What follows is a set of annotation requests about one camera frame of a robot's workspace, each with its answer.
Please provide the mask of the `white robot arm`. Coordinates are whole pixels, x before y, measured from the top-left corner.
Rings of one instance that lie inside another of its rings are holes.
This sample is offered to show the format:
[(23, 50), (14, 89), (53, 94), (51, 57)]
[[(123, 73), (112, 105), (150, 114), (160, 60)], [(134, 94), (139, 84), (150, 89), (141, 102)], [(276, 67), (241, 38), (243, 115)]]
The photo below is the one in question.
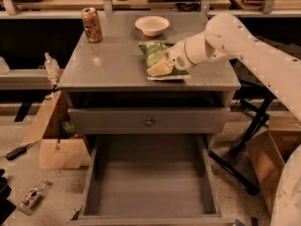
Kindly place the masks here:
[[(147, 58), (151, 77), (236, 58), (301, 121), (301, 61), (255, 38), (231, 14), (217, 14), (204, 30)], [(270, 226), (301, 226), (301, 150), (275, 144), (264, 132), (247, 143), (271, 214)]]

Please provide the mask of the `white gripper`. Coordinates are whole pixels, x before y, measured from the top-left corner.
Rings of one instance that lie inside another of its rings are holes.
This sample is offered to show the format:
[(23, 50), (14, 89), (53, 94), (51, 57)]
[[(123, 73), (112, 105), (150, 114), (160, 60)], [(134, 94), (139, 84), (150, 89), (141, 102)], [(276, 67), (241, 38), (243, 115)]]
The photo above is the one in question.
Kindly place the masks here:
[(164, 58), (151, 65), (147, 69), (148, 75), (155, 77), (170, 74), (172, 73), (172, 67), (180, 71), (190, 69), (192, 64), (187, 58), (185, 44), (186, 40), (180, 40), (170, 48), (166, 49), (168, 60)]

